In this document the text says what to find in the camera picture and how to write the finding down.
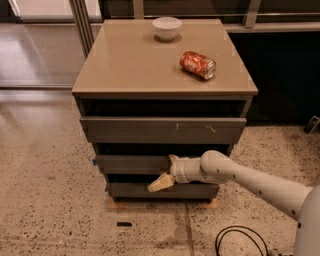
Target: black wall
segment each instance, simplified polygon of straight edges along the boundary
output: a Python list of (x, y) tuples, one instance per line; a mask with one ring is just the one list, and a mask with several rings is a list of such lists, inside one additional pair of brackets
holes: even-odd
[(0, 0), (0, 22), (16, 22), (17, 19), (8, 0)]
[(259, 89), (249, 124), (320, 116), (320, 32), (230, 34)]

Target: cabinet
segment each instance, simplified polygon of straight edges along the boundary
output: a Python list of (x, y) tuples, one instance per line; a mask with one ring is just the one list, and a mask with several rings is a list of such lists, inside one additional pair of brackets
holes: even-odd
[[(202, 81), (183, 72), (185, 50), (215, 58), (215, 77)], [(151, 21), (106, 21), (73, 88), (113, 198), (214, 198), (216, 184), (175, 184), (156, 193), (147, 187), (169, 171), (169, 154), (229, 155), (256, 93), (219, 20), (183, 20), (169, 43), (154, 38)]]

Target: floor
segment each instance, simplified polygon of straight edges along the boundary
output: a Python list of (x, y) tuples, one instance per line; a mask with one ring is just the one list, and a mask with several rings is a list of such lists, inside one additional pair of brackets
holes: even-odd
[[(93, 24), (97, 35), (101, 24)], [(74, 25), (0, 23), (1, 86), (72, 86), (84, 63)]]
[[(21, 37), (37, 32), (31, 41), (11, 37), (19, 29)], [(75, 81), (84, 60), (74, 28), (0, 24), (0, 33), (2, 84)], [(221, 185), (210, 204), (113, 202), (92, 164), (94, 152), (79, 117), (68, 91), (0, 91), (0, 256), (209, 256), (216, 255), (218, 232), (230, 225), (252, 228), (269, 249), (292, 251), (295, 221), (232, 182)], [(315, 186), (320, 183), (319, 150), (319, 132), (306, 135), (299, 126), (246, 127), (231, 158)], [(226, 236), (220, 252), (260, 255), (240, 233)]]

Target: open drawer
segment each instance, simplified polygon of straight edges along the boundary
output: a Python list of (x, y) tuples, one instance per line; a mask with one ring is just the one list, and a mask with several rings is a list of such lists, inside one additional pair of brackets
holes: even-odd
[(91, 143), (236, 144), (245, 118), (81, 117)]

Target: scratch mark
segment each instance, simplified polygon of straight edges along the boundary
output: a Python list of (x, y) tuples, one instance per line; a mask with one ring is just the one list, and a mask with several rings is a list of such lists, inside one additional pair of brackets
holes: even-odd
[(213, 133), (216, 133), (216, 130), (211, 127), (211, 125), (206, 125), (206, 128), (210, 129)]

